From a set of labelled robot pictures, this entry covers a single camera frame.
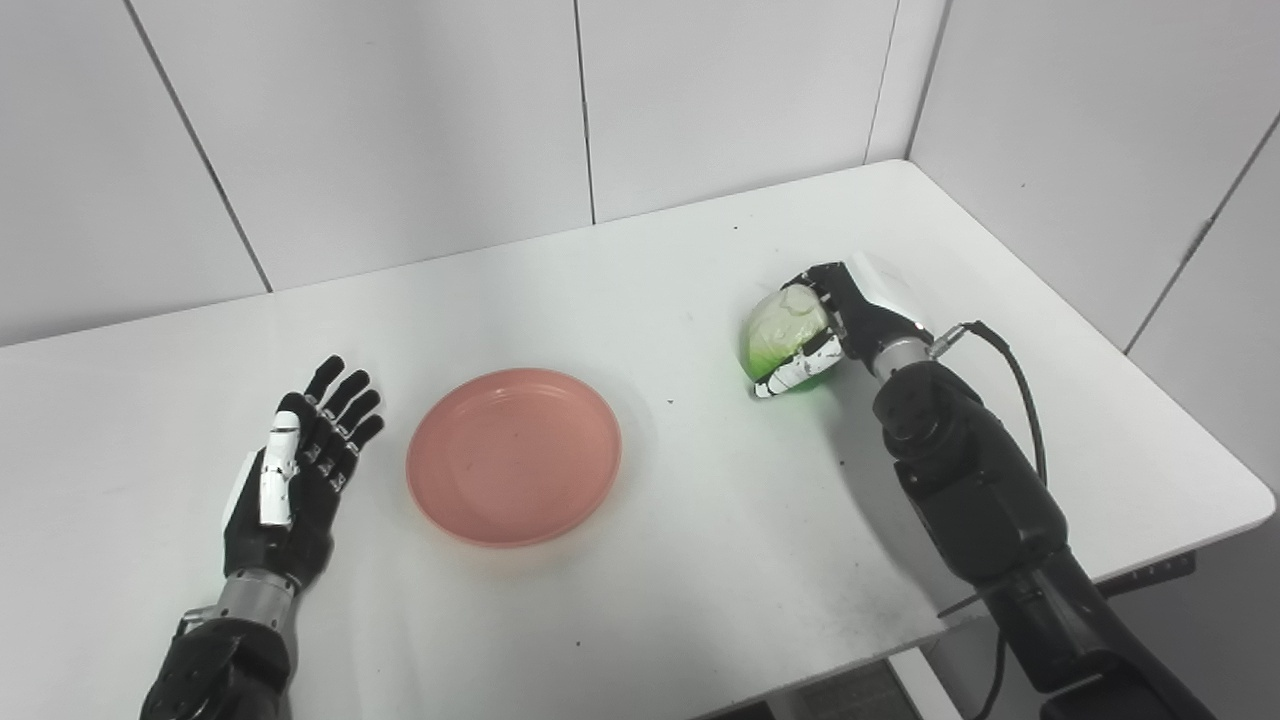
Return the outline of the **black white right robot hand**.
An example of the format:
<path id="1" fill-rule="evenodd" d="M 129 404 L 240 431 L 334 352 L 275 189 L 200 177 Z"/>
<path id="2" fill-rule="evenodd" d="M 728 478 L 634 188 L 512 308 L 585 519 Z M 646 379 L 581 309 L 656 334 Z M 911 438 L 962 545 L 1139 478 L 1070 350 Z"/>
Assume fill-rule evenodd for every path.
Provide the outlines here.
<path id="1" fill-rule="evenodd" d="M 805 389 L 841 361 L 879 382 L 932 360 L 927 329 L 902 277 L 855 252 L 808 268 L 768 293 L 741 329 L 741 364 L 755 398 Z"/>

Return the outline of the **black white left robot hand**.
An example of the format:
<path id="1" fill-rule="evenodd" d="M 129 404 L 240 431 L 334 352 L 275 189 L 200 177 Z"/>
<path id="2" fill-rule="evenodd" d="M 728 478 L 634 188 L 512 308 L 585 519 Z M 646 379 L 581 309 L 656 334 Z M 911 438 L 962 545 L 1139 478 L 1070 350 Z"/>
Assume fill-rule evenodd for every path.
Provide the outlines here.
<path id="1" fill-rule="evenodd" d="M 268 571 L 301 591 L 325 569 L 332 527 L 365 446 L 385 423 L 366 370 L 333 355 L 285 395 L 250 455 L 223 529 L 223 571 Z"/>

